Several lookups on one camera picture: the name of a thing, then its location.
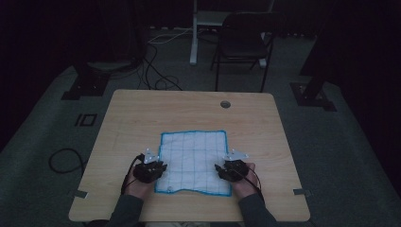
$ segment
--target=wooden table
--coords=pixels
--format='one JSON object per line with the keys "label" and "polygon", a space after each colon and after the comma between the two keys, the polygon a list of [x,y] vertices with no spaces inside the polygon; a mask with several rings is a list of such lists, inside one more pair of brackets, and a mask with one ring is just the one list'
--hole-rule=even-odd
{"label": "wooden table", "polygon": [[[220,102],[231,107],[224,109]],[[274,98],[269,94],[118,90],[96,139],[69,217],[75,221],[110,218],[134,157],[158,151],[164,131],[225,130],[229,149],[256,164],[267,208],[279,221],[305,221],[309,210]],[[181,191],[152,193],[142,221],[241,221],[237,198]]]}

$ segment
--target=gray carpet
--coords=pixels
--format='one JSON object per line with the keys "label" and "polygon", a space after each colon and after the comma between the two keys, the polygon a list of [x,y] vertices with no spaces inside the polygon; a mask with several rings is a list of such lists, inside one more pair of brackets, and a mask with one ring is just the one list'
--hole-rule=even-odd
{"label": "gray carpet", "polygon": [[[153,34],[164,32],[178,31],[153,31]],[[216,40],[208,34],[202,34],[202,38]],[[337,112],[299,107],[295,101],[289,84],[310,80],[300,77],[299,72],[314,41],[303,38],[276,41],[265,92],[275,97],[301,183],[312,193],[306,199],[313,223],[316,226],[401,226],[401,200],[340,89],[329,83],[323,87]],[[189,65],[190,45],[188,35],[156,44],[158,54],[153,65],[163,75],[179,79],[178,85],[185,91],[213,91],[215,71],[209,67],[215,45],[200,41],[196,66]],[[153,48],[149,48],[148,60],[153,53]],[[111,67],[104,63],[96,66]],[[0,154],[0,226],[83,226],[68,219],[73,200],[70,192],[78,188],[80,171],[57,174],[50,170],[48,158],[61,148],[74,148],[87,160],[113,91],[147,89],[140,83],[145,70],[143,67],[137,72],[113,75],[104,96],[87,96],[76,101],[61,101],[63,92],[70,89],[77,76],[74,69],[67,68],[54,79]],[[249,71],[248,65],[223,65],[219,89],[257,92],[262,74],[263,70],[258,67]],[[149,70],[152,86],[158,78]],[[94,126],[76,126],[80,114],[97,114]],[[54,165],[68,169],[78,166],[78,158],[65,152],[55,157]],[[280,224],[313,226],[313,223]]]}

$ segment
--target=black metal base plate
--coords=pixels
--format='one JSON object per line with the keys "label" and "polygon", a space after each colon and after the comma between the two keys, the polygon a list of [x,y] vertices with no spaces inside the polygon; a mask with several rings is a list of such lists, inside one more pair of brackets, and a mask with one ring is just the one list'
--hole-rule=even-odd
{"label": "black metal base plate", "polygon": [[303,93],[307,86],[306,83],[290,83],[289,85],[299,106],[323,107],[327,112],[337,111],[333,102],[327,99],[323,91],[320,91],[314,99],[304,98]]}
{"label": "black metal base plate", "polygon": [[79,100],[81,96],[103,96],[109,78],[109,74],[101,74],[96,76],[91,85],[82,86],[82,78],[77,77],[70,91],[65,92],[61,100]]}

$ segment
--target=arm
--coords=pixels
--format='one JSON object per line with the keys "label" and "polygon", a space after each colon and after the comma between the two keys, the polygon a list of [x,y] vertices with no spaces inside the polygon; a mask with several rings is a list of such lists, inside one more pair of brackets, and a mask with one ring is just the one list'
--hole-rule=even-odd
{"label": "arm", "polygon": [[[254,164],[247,164],[247,166],[254,170]],[[257,185],[257,178],[253,171],[249,171],[246,176],[253,184]],[[259,226],[278,226],[274,216],[266,209],[265,203],[257,194],[256,189],[247,181],[241,180],[232,183],[233,190],[239,198],[239,209],[241,210],[242,217],[244,218],[245,226],[259,227]]]}
{"label": "arm", "polygon": [[132,227],[137,226],[142,206],[154,183],[141,183],[136,181],[130,171],[124,195],[118,199],[112,217],[107,227]]}

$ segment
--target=forearm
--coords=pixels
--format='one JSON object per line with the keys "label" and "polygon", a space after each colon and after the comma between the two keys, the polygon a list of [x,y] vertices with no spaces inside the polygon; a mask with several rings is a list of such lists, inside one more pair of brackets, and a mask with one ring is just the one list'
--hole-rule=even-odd
{"label": "forearm", "polygon": [[143,204],[144,201],[137,197],[129,195],[120,196],[107,227],[137,226]]}
{"label": "forearm", "polygon": [[238,204],[246,227],[278,226],[276,219],[257,194],[243,198]]}

